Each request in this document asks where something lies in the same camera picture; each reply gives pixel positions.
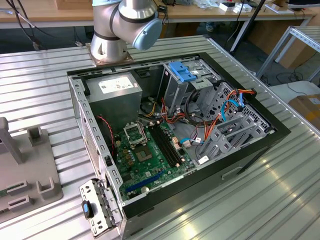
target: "metal rail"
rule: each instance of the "metal rail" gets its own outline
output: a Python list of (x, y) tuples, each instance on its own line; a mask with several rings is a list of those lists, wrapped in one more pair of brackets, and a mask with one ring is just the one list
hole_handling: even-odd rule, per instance
[[(202, 36), (161, 39), (135, 60), (207, 52), (291, 130), (251, 168), (131, 239), (316, 239), (320, 235), (319, 131), (238, 61)], [(94, 177), (74, 119), (66, 72), (92, 67), (84, 47), (0, 55), (0, 116), (13, 135), (47, 129), (64, 197), (0, 224), (3, 239), (91, 240), (78, 187)]]
[[(270, 53), (269, 57), (265, 60), (259, 71), (256, 73), (256, 76), (258, 78), (261, 78), (265, 73), (267, 67), (274, 60), (276, 54), (279, 52), (290, 35), (292, 35), (293, 37), (284, 46), (275, 62), (279, 63), (281, 61), (296, 38), (320, 53), (320, 26), (289, 26)], [(319, 72), (320, 67), (308, 78), (307, 81), (311, 81)]]

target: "aluminum table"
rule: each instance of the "aluminum table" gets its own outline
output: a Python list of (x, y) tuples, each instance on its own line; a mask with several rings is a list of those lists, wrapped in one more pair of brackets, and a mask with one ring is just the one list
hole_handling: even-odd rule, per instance
[[(274, 60), (276, 54), (279, 52), (281, 47), (284, 45), (289, 36), (292, 35), (291, 39), (284, 46), (283, 50), (276, 58), (275, 62), (279, 63), (284, 57), (286, 52), (289, 50), (295, 39), (299, 39), (318, 53), (320, 53), (320, 26), (289, 26), (283, 36), (280, 38), (279, 42), (275, 45), (274, 49), (270, 53), (269, 57), (265, 60), (259, 71), (256, 73), (258, 78), (265, 73), (269, 64)], [(311, 81), (320, 72), (320, 66), (317, 70), (307, 79)]]
[[(166, 38), (135, 60), (207, 52), (292, 133), (238, 177), (220, 185), (133, 240), (320, 238), (320, 132), (272, 93), (217, 43), (203, 36)], [(63, 198), (0, 224), (1, 239), (93, 239), (78, 187), (94, 171), (74, 119), (66, 71), (92, 67), (87, 49), (73, 47), (0, 55), (0, 116), (13, 135), (47, 129)]]

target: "sticker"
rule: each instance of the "sticker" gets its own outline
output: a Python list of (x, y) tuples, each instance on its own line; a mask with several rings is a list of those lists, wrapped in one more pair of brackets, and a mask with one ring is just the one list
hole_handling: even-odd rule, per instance
[(99, 82), (99, 87), (101, 88), (101, 91), (103, 94), (108, 94), (124, 89), (130, 89), (134, 86), (130, 82), (129, 78), (127, 76), (124, 77), (118, 77), (106, 81)]
[(320, 100), (318, 98), (309, 98), (309, 100), (313, 103), (313, 104), (320, 104)]
[(207, 156), (204, 156), (204, 157), (200, 158), (198, 162), (199, 162), (199, 164), (204, 164), (208, 160), (209, 160), (209, 158)]

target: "ram slot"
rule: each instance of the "ram slot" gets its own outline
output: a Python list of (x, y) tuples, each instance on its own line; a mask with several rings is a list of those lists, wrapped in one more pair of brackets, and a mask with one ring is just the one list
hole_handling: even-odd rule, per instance
[(170, 167), (174, 168), (176, 164), (182, 163), (180, 156), (159, 126), (150, 127), (149, 132), (151, 133), (151, 136), (169, 163)]

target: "desk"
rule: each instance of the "desk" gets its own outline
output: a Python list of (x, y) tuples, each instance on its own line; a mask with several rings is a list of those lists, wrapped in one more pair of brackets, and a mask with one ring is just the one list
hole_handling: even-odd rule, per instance
[[(160, 0), (156, 0), (156, 3), (162, 4)], [(34, 22), (40, 28), (46, 27), (72, 27), (72, 26), (92, 26), (93, 23), (93, 11), (87, 10), (58, 10), (55, 5), (55, 0), (24, 0), (23, 6), (28, 14), (31, 22)], [(0, 0), (0, 8), (8, 8), (8, 4), (5, 0)], [(199, 23), (199, 22), (230, 22), (236, 21), (238, 14), (232, 12), (225, 12), (220, 8), (202, 9), (196, 5), (183, 6), (167, 6), (168, 16), (170, 23)], [(240, 37), (244, 33), (247, 27), (252, 12), (244, 12), (240, 15), (240, 21), (244, 21), (242, 28), (231, 48), (231, 51), (236, 46)], [(306, 9), (304, 13), (302, 11), (295, 12), (295, 14), (280, 15), (276, 14), (272, 10), (266, 9), (260, 11), (256, 17), (256, 21), (267, 20), (301, 20), (301, 26), (306, 26), (308, 22), (315, 16), (316, 13), (310, 9)], [(11, 29), (19, 28), (14, 15), (10, 15), (4, 12), (0, 12), (0, 28)]]
[[(136, 61), (207, 52), (291, 130), (248, 170), (135, 234), (150, 239), (313, 240), (320, 236), (320, 131), (241, 63), (203, 36), (165, 38)], [(0, 116), (19, 134), (39, 125), (50, 135), (63, 198), (0, 224), (1, 239), (92, 240), (78, 187), (95, 174), (74, 118), (67, 71), (93, 66), (85, 47), (0, 55)]]

